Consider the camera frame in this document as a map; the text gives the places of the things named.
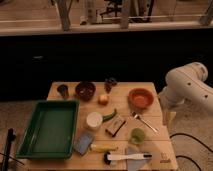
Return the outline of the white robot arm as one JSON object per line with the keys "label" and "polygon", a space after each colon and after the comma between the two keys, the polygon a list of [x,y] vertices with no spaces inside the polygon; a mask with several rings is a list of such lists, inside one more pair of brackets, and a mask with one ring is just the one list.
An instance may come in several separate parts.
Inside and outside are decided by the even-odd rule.
{"label": "white robot arm", "polygon": [[208,70],[200,62],[170,70],[165,76],[166,86],[159,94],[161,106],[171,109],[188,99],[213,114],[213,88],[205,84],[207,77]]}

